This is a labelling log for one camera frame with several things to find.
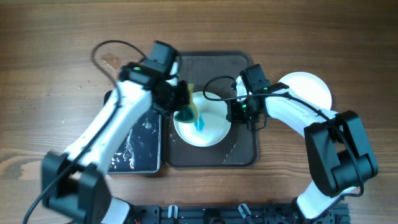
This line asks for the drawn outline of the green yellow sponge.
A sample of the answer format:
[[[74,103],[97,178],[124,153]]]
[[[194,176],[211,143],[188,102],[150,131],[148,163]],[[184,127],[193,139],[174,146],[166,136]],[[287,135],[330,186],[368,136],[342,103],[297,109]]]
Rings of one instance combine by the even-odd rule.
[[[174,114],[174,120],[180,123],[194,123],[198,121],[198,109],[193,101],[194,84],[189,83],[187,88],[189,93],[189,104],[185,105]]]

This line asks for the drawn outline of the white plate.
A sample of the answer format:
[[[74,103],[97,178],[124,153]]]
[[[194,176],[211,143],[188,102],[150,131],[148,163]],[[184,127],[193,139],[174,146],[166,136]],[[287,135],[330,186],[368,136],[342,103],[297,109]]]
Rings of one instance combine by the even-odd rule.
[[[228,134],[231,123],[226,119],[227,104],[224,101],[207,100],[202,91],[192,94],[197,109],[197,119],[192,115],[186,118],[187,112],[175,112],[174,128],[177,134],[187,143],[197,147],[210,147]]]
[[[330,110],[333,98],[326,83],[319,77],[308,72],[292,72],[280,80],[290,87],[296,95],[312,104]]]

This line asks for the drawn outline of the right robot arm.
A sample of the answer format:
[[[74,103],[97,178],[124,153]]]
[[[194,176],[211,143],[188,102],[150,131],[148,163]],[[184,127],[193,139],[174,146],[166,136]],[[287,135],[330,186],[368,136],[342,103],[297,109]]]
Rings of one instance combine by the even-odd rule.
[[[378,166],[361,118],[333,111],[331,91],[308,72],[293,72],[272,84],[259,64],[239,74],[228,100],[228,121],[253,131],[259,115],[285,123],[305,139],[312,181],[293,202],[292,221],[313,223],[345,197],[360,197]]]

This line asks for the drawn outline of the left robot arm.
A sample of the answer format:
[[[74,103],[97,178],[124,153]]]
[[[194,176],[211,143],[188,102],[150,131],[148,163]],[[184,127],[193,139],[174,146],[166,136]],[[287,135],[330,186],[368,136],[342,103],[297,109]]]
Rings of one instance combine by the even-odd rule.
[[[134,206],[113,197],[105,181],[111,160],[134,123],[148,110],[171,116],[189,104],[185,81],[178,77],[182,56],[155,41],[150,55],[121,67],[115,89],[86,131],[41,164],[42,192],[32,204],[72,219],[73,223],[137,223]]]

